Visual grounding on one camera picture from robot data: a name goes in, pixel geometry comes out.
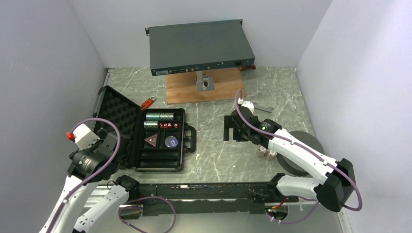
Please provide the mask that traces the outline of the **orange poker chip stack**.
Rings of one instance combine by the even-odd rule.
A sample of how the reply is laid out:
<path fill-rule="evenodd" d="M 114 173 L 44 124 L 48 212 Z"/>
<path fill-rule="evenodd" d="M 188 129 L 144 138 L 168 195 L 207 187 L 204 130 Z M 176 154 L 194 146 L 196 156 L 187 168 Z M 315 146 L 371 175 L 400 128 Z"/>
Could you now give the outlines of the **orange poker chip stack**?
<path fill-rule="evenodd" d="M 257 158 L 264 158 L 267 152 L 268 152 L 267 148 L 265 148 L 264 146 L 260 146 L 256 152 Z"/>
<path fill-rule="evenodd" d="M 277 153 L 273 150 L 267 150 L 265 153 L 265 160 L 272 161 L 277 156 Z"/>

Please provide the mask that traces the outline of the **blue small blind button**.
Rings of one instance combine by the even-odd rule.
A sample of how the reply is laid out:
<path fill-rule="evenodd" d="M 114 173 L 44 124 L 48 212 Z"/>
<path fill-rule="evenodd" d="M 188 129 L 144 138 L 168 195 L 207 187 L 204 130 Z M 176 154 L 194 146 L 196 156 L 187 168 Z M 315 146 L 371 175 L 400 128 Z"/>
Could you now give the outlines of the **blue small blind button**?
<path fill-rule="evenodd" d="M 179 144 L 179 141 L 176 137 L 174 136 L 168 136 L 165 139 L 165 146 L 168 148 L 176 148 Z"/>

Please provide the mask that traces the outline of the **black triangular all-in button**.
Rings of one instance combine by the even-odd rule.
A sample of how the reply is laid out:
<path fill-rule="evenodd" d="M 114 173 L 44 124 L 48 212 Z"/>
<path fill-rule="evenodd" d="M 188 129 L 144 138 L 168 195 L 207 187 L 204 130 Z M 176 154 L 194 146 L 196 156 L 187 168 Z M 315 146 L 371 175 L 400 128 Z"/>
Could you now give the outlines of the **black triangular all-in button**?
<path fill-rule="evenodd" d="M 144 141 L 145 141 L 148 145 L 156 148 L 156 147 L 157 147 L 157 143 L 158 143 L 158 134 L 157 134 L 157 133 L 156 133 L 156 134 L 153 134 L 153 135 L 145 138 Z"/>

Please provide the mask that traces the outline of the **black poker set case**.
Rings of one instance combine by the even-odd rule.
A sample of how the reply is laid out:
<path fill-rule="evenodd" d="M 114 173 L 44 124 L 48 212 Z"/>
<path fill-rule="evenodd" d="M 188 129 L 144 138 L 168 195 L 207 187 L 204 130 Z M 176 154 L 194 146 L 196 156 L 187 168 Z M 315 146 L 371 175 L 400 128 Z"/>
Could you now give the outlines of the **black poker set case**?
<path fill-rule="evenodd" d="M 111 121 L 126 141 L 116 157 L 121 169 L 138 172 L 183 169 L 183 157 L 197 149 L 194 127 L 183 108 L 142 109 L 110 86 L 101 88 L 94 117 Z"/>

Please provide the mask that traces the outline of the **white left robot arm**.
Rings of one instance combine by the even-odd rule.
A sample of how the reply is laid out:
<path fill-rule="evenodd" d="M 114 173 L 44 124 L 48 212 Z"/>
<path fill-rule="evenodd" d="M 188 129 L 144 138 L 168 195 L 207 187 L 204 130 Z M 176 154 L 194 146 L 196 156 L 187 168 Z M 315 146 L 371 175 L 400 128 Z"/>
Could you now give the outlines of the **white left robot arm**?
<path fill-rule="evenodd" d="M 123 175 L 116 179 L 107 194 L 85 213 L 89 197 L 99 182 L 109 180 L 118 170 L 123 135 L 104 129 L 94 133 L 82 124 L 68 133 L 78 149 L 69 155 L 71 163 L 60 197 L 41 228 L 42 233 L 90 233 L 108 218 L 110 211 L 124 203 L 135 203 L 140 196 L 139 182 Z"/>

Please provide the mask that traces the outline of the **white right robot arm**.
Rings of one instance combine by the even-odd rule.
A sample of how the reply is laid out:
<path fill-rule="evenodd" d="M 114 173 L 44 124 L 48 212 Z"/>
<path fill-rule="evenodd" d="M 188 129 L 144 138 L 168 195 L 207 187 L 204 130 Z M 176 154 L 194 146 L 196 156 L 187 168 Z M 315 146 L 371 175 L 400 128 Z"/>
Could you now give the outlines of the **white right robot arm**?
<path fill-rule="evenodd" d="M 278 173 L 268 182 L 268 196 L 280 201 L 286 196 L 317 200 L 333 212 L 346 207 L 352 193 L 360 195 L 356 186 L 353 164 L 328 157 L 309 147 L 291 135 L 278 123 L 265 119 L 259 121 L 249 108 L 238 106 L 230 115 L 224 116 L 223 139 L 229 140 L 233 129 L 236 141 L 249 141 L 272 150 L 302 168 L 309 177 L 294 177 Z"/>

